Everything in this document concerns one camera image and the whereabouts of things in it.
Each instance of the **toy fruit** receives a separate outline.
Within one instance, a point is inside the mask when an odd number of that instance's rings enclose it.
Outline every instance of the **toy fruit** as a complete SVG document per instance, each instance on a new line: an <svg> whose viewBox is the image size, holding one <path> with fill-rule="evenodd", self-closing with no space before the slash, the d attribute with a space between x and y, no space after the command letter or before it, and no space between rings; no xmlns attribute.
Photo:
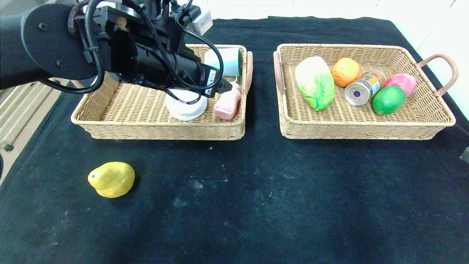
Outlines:
<svg viewBox="0 0 469 264"><path fill-rule="evenodd" d="M300 62L295 77L302 97L316 111L323 110L334 100L334 79L321 57L309 57Z"/></svg>
<svg viewBox="0 0 469 264"><path fill-rule="evenodd" d="M334 82L340 87L346 87L354 82L360 74L360 65L350 58L341 58L331 70Z"/></svg>
<svg viewBox="0 0 469 264"><path fill-rule="evenodd" d="M88 181L96 192L107 198L126 194L135 180L132 167L124 162L108 162L95 168L88 175Z"/></svg>
<svg viewBox="0 0 469 264"><path fill-rule="evenodd" d="M394 113L406 99L406 93L399 86L387 86L378 91L373 98L373 110L378 115Z"/></svg>
<svg viewBox="0 0 469 264"><path fill-rule="evenodd" d="M393 85L399 86L402 90L404 90L406 95L409 96L415 91L415 86L417 85L417 82L415 81L415 78L412 75L407 73L400 73L392 76L384 83L384 86Z"/></svg>

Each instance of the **beverage can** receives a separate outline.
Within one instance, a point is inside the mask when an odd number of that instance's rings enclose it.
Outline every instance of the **beverage can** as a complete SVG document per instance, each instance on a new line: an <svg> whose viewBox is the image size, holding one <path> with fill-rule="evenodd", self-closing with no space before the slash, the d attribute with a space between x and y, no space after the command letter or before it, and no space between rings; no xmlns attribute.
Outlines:
<svg viewBox="0 0 469 264"><path fill-rule="evenodd" d="M379 70L370 70L345 88L345 99L352 105L366 104L386 82L384 74Z"/></svg>

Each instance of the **black cable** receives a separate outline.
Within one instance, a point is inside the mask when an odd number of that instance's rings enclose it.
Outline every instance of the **black cable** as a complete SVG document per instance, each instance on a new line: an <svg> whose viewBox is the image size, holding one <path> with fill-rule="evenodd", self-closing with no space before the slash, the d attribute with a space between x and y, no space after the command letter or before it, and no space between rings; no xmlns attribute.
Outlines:
<svg viewBox="0 0 469 264"><path fill-rule="evenodd" d="M186 4L186 6L184 7L184 9L182 10L183 14L186 14L188 11L189 11L189 8L190 6L192 6L192 0L189 0Z"/></svg>
<svg viewBox="0 0 469 264"><path fill-rule="evenodd" d="M89 1L90 0L83 0L83 1L79 2L78 5L75 5L75 6L72 7L72 11L70 11L70 14L68 15L68 24L67 24L68 31L75 38L80 37L80 35L78 34L77 29L76 29L75 18L78 15L78 13L80 13L82 8L88 4Z"/></svg>
<svg viewBox="0 0 469 264"><path fill-rule="evenodd" d="M160 20L162 18L162 15L163 14L163 9L161 7L161 0L156 0L156 17L155 18L151 18L150 20L152 22L156 22L158 20Z"/></svg>
<svg viewBox="0 0 469 264"><path fill-rule="evenodd" d="M207 89L210 89L210 88L213 88L215 87L215 85L221 80L222 78L222 75L223 75L223 59L221 58L221 55L220 53L218 52L217 48L215 47L215 45L213 45L208 39L202 37L202 36L198 36L196 35L195 37L200 39L201 41L205 42L210 48L212 48L215 52L215 54L217 55L218 59L219 59L219 62L220 62L220 74L218 75L218 77L214 80L213 83L209 84L209 85L205 85L205 86L198 86L198 85L191 85L187 82L185 82L180 76L179 74L176 72L176 70L174 69L172 63L170 62L169 58L168 58L168 55L167 55L167 51L164 49L163 47L163 44L161 43L161 40L159 39L159 35L156 33L156 30L155 28L153 27L153 24L151 23L151 20L150 18L148 17L148 15L143 12L143 10L141 9L135 9L137 11L138 14L140 14L142 16L142 18L145 20L145 22L147 23L147 25L149 26L150 28L150 32L153 36L153 38L155 39L155 42L158 46L158 49L161 51L161 54L162 54L162 58L163 58L163 61L165 62L165 64L167 65L168 69L170 70L171 74L174 76L174 78L176 79L176 81L182 85L182 86L185 86L187 88L190 88L190 89L193 89L193 90L207 90Z"/></svg>
<svg viewBox="0 0 469 264"><path fill-rule="evenodd" d="M163 7L163 19L165 22L167 22L169 19L169 13L170 13L169 8L170 8L169 3L165 3L165 6Z"/></svg>
<svg viewBox="0 0 469 264"><path fill-rule="evenodd" d="M59 91L62 91L62 92L74 93L74 94L91 93L91 92L94 92L98 88L101 87L101 85L104 82L105 73L104 73L104 69L103 69L103 65L102 65L102 61L101 61L101 56L99 55L99 46L97 44L95 44L95 39L93 38L94 36L92 35L92 30L91 30L91 27L92 27L91 22L92 22L93 17L94 17L94 11L96 10L96 6L101 1L102 0L90 0L89 3L88 3L88 9L86 10L86 14L85 14L85 33L86 33L86 37L87 37L87 40L88 40L88 46L90 47L89 51L93 55L93 60L94 60L94 63L96 64L96 70L98 72L97 78L96 78L96 81L94 82L94 84L87 87L87 88L77 89L77 88L70 88L70 87L60 85L60 84L58 84L56 82L53 82L51 80L48 80L48 79L40 80L41 83L43 83L47 86L50 86L54 89L57 89Z"/></svg>
<svg viewBox="0 0 469 264"><path fill-rule="evenodd" d="M171 0L171 11L175 11L180 7L176 0Z"/></svg>
<svg viewBox="0 0 469 264"><path fill-rule="evenodd" d="M171 96L173 99L175 99L175 100L177 100L177 101L179 101L179 102L181 102L181 103L188 104L188 105L192 105L192 104L197 103L197 102L200 100L200 98L202 97L202 94L201 94L201 93L197 93L197 94L199 95L199 97L197 97L197 99L194 99L194 100L192 100L192 101L188 101L188 102L187 102L187 101L184 101L184 100L178 98L173 92L171 92L170 89L165 89L165 92L166 92L169 96Z"/></svg>

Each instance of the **yellow fruit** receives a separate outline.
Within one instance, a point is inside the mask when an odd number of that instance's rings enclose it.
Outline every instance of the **yellow fruit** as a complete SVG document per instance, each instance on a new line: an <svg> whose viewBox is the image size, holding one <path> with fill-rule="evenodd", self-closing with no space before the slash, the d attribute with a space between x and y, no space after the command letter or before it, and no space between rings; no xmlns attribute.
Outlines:
<svg viewBox="0 0 469 264"><path fill-rule="evenodd" d="M88 181L96 192L107 198L126 194L135 180L135 171L124 162L108 162L95 168L88 175Z"/></svg>

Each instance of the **wicker basket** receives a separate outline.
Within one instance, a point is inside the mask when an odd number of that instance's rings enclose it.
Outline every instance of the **wicker basket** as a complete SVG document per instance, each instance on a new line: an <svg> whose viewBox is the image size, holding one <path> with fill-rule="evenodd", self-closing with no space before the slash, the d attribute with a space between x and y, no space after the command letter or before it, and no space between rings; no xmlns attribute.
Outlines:
<svg viewBox="0 0 469 264"><path fill-rule="evenodd" d="M456 122L441 98L458 75L456 65L447 55L436 54L416 63L402 47L332 44L282 44L273 55L280 131L289 139L429 140ZM370 101L360 107L350 105L345 100L344 88L336 86L334 101L318 112L302 98L295 80L297 65L315 55L321 56L329 67L342 57L350 57L360 64L362 73L380 70L386 78L408 73L415 77L417 88L398 111L379 116L373 112ZM453 69L453 78L439 91L420 69L435 57L444 58Z"/></svg>
<svg viewBox="0 0 469 264"><path fill-rule="evenodd" d="M202 60L206 45L187 45ZM133 84L120 84L106 75L103 85L86 94L72 114L71 120L95 139L113 140L238 140L244 135L246 96L252 81L252 52L238 45L217 45L217 48L238 47L242 52L242 76L238 80L241 100L236 115L224 120L213 113L219 94L209 98L205 112L189 121L169 114L164 105L166 93Z"/></svg>

